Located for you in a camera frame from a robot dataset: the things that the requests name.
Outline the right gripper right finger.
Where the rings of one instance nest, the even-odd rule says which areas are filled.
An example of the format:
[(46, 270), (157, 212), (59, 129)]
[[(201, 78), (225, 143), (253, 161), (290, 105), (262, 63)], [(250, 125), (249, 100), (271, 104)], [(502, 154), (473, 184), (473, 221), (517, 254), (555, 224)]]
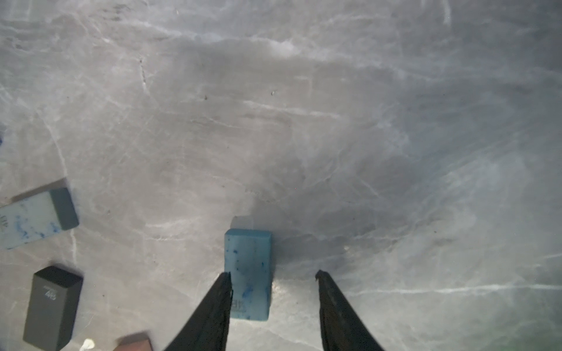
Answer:
[(316, 280), (323, 349), (383, 351), (330, 274), (320, 270)]

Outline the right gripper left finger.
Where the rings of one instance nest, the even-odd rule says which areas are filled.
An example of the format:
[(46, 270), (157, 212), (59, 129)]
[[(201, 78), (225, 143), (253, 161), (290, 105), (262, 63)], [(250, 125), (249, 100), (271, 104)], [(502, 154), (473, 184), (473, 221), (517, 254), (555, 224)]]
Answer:
[(165, 350), (225, 351), (232, 301), (231, 274), (223, 272)]

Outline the pink eraser bottom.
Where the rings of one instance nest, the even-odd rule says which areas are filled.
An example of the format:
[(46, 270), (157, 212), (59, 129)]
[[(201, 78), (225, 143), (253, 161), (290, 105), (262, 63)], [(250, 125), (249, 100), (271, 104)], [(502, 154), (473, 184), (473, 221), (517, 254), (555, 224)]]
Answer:
[(119, 344), (114, 351), (152, 351), (152, 344), (149, 339), (126, 341)]

